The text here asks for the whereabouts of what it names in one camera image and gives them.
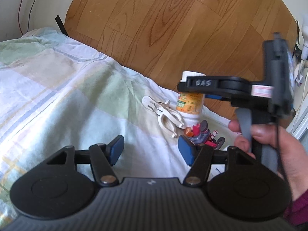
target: metal rivet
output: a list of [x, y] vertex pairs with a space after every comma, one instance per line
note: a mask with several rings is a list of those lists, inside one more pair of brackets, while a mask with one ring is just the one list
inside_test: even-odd
[[116, 177], [114, 177], [114, 176], [102, 176], [100, 181], [107, 185], [107, 184], [114, 183], [116, 181]]
[[190, 177], [186, 178], [186, 183], [188, 183], [189, 185], [197, 185], [200, 182], [201, 182], [201, 180], [196, 176], [190, 176]]

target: sleeve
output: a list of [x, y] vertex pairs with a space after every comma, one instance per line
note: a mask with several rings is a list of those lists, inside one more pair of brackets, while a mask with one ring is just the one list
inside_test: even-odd
[[294, 226], [308, 222], [308, 190], [292, 203], [292, 209], [286, 209], [283, 217]]

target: red toy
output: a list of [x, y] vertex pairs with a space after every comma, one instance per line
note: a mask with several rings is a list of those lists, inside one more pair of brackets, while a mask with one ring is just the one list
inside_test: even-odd
[[208, 129], [208, 123], [206, 120], [198, 123], [192, 128], [187, 127], [184, 134], [193, 144], [206, 144], [213, 147], [215, 150], [220, 149], [225, 141], [223, 137], [220, 137], [217, 141], [214, 139], [217, 136], [218, 131], [214, 130], [213, 133], [211, 133]]

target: black tape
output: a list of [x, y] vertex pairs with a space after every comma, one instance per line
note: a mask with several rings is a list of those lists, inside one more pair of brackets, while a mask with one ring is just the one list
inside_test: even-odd
[[65, 29], [65, 27], [64, 27], [64, 24], [63, 24], [63, 22], [61, 21], [59, 15], [57, 15], [57, 17], [55, 18], [55, 20], [56, 20], [56, 22], [57, 22], [57, 24], [58, 24], [58, 26], [59, 26], [59, 28], [60, 28], [62, 34], [68, 36], [68, 33], [67, 33], [67, 31], [66, 31], [66, 29]]

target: white power adapter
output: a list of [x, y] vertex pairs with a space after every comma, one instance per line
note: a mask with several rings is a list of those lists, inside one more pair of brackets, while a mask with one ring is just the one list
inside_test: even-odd
[[298, 87], [300, 87], [302, 85], [302, 82], [303, 82], [303, 75], [302, 74], [299, 74], [297, 76], [297, 78], [295, 79], [295, 83]]

